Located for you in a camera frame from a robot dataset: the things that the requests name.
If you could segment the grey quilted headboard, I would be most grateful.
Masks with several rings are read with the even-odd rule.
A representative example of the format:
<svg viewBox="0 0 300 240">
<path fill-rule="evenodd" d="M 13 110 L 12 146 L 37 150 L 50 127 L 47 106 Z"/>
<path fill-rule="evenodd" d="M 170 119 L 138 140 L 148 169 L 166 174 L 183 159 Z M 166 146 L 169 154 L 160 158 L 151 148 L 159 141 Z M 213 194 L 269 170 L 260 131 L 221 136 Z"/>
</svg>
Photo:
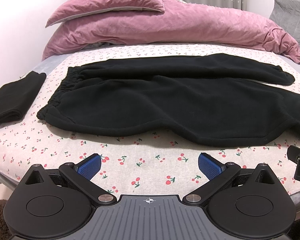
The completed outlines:
<svg viewBox="0 0 300 240">
<path fill-rule="evenodd" d="M 269 17 L 300 45 L 300 0 L 274 0 Z"/>
</svg>

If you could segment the folded black garment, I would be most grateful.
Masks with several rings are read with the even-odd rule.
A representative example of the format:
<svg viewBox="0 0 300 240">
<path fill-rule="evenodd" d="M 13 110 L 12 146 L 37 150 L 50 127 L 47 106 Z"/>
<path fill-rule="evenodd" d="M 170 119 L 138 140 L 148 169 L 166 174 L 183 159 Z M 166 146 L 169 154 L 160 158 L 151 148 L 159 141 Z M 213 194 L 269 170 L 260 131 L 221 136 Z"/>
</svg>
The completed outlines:
<svg viewBox="0 0 300 240">
<path fill-rule="evenodd" d="M 45 73 L 31 71 L 24 78 L 3 85 L 0 88 L 0 124 L 21 120 L 45 80 Z"/>
</svg>

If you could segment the black fleece pants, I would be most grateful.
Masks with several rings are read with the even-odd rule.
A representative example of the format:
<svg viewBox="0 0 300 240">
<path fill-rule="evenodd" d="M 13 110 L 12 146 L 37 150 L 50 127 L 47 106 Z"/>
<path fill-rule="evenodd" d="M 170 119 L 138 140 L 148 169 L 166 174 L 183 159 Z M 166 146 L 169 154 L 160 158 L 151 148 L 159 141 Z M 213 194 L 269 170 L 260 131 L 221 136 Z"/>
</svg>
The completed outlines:
<svg viewBox="0 0 300 240">
<path fill-rule="evenodd" d="M 109 137 L 167 128 L 212 147 L 300 136 L 300 94 L 280 66 L 228 55 L 109 59 L 70 67 L 37 114 L 57 128 Z"/>
</svg>

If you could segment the pink velvet duvet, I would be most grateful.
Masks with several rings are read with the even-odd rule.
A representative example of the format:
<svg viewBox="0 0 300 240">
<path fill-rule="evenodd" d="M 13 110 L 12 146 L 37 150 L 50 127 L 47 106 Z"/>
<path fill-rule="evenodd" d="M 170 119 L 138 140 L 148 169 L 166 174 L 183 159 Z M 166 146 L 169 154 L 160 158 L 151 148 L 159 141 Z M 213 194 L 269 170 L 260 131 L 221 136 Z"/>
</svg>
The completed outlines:
<svg viewBox="0 0 300 240">
<path fill-rule="evenodd" d="M 300 64 L 300 45 L 261 15 L 204 4 L 163 0 L 165 11 L 111 11 L 84 16 L 59 26 L 42 58 L 79 51 L 94 43 L 222 43 L 269 51 Z"/>
</svg>

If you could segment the pink velvet pillow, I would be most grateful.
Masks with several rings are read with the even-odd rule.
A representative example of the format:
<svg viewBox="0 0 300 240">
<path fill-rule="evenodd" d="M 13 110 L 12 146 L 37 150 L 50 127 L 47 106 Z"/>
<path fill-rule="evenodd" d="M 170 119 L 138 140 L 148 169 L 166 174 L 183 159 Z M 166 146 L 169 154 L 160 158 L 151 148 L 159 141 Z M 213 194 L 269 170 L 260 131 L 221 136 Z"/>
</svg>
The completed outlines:
<svg viewBox="0 0 300 240">
<path fill-rule="evenodd" d="M 110 11 L 164 12 L 165 7 L 162 0 L 68 0 L 54 11 L 46 26 Z"/>
</svg>

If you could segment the cherry print bed sheet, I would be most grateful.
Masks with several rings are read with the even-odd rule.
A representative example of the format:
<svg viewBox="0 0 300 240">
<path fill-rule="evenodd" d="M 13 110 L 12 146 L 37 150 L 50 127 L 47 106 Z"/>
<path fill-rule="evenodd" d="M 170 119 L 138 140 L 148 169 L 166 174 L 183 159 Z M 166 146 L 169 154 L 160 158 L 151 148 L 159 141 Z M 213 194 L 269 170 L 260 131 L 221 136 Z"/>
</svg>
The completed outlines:
<svg viewBox="0 0 300 240">
<path fill-rule="evenodd" d="M 294 179 L 296 165 L 286 157 L 290 145 L 300 147 L 300 139 L 291 133 L 258 147 L 208 148 L 166 130 L 132 137 L 97 137 L 62 131 L 37 119 L 37 112 L 47 104 L 69 67 L 107 59 L 214 53 L 279 65 L 295 77 L 289 90 L 300 94 L 300 65 L 265 51 L 215 44 L 155 44 L 106 47 L 53 56 L 36 68 L 37 72 L 47 72 L 47 78 L 23 120 L 0 125 L 0 173 L 10 182 L 17 183 L 33 164 L 41 164 L 47 169 L 58 168 L 67 161 L 78 163 L 97 153 L 102 165 L 93 183 L 115 196 L 184 196 L 207 182 L 198 168 L 198 157 L 205 152 L 223 163 L 232 161 L 242 168 L 267 163 L 288 194 L 299 193 L 300 182 Z"/>
</svg>

